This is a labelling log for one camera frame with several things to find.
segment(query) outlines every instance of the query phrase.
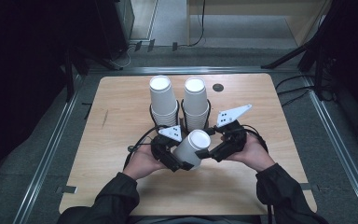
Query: white triangular tracker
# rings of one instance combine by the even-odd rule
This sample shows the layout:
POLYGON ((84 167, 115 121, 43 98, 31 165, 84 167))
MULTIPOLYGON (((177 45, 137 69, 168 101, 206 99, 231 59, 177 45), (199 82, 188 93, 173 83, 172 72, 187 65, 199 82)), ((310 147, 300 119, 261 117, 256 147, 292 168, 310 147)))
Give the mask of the white triangular tracker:
POLYGON ((169 137, 177 142, 182 142, 182 134, 180 130, 180 125, 172 126, 166 129, 161 129, 158 133, 169 137))
POLYGON ((242 116, 246 111, 252 108, 252 105, 244 105, 237 108, 220 111, 219 115, 217 116, 217 124, 216 127, 220 128, 225 126, 231 122, 234 122, 240 116, 242 116))

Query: person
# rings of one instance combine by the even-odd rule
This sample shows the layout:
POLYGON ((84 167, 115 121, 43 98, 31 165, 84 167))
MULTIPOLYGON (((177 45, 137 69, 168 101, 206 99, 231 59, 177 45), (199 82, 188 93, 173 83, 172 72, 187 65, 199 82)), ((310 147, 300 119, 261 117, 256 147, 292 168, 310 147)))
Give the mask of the person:
MULTIPOLYGON (((232 154, 227 160, 241 162, 257 171, 257 198, 263 204, 273 205, 276 223, 327 223, 323 217, 310 210, 298 182, 270 157, 251 134, 247 134, 243 150, 232 154)), ((123 172, 117 173, 103 187, 92 207, 68 208, 60 215, 58 223, 127 223, 131 211, 139 203, 136 180, 164 168, 162 163, 154 159, 151 146, 141 145, 123 172)), ((206 220, 182 220, 159 223, 208 223, 206 220)))

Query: person's right hand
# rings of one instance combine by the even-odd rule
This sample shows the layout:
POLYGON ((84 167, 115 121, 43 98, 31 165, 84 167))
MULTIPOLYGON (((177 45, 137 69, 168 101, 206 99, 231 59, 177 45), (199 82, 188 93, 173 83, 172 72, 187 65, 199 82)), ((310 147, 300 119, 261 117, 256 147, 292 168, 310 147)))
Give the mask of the person's right hand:
POLYGON ((232 154, 231 156, 227 157, 226 160, 242 162, 257 172, 261 172, 275 164, 275 161, 260 145, 257 138, 251 134, 246 135, 246 144, 243 147, 243 150, 232 154))

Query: person's left hand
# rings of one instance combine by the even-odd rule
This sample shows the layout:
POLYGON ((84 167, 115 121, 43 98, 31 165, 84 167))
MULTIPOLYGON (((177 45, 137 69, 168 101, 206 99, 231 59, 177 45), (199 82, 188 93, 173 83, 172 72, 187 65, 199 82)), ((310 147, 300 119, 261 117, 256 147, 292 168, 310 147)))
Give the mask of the person's left hand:
POLYGON ((124 169, 123 174, 137 180, 163 168, 166 168, 165 165, 153 157, 151 146, 141 145, 132 154, 131 160, 124 169))

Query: hand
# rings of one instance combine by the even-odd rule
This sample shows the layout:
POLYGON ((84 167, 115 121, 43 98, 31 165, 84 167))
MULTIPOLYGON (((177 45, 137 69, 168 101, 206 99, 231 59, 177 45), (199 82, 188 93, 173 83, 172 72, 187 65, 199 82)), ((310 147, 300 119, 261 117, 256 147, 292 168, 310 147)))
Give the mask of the hand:
POLYGON ((131 160, 124 169, 123 174, 137 180, 163 168, 165 166, 153 157, 151 146, 141 145, 132 154, 131 160))
POLYGON ((246 135, 246 144, 243 147, 243 150, 232 154, 227 157, 226 160, 242 162, 257 172, 261 172, 275 164, 275 161, 260 145, 257 138, 251 134, 246 135))

